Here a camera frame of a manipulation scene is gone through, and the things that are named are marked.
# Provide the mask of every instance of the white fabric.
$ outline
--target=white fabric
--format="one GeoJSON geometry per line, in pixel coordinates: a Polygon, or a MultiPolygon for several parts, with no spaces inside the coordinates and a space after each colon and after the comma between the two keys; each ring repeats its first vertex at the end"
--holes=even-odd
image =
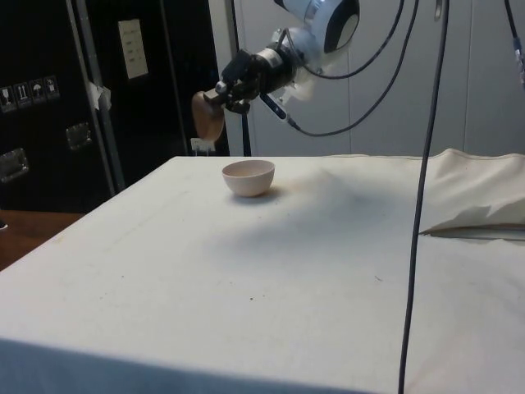
{"type": "MultiPolygon", "coordinates": [[[[396,392],[420,162],[276,158],[237,199],[233,161],[173,159],[0,273],[0,393],[396,392]]],[[[432,159],[424,226],[522,221],[522,165],[432,159]]],[[[423,237],[407,392],[522,393],[524,296],[523,247],[423,237]]]]}

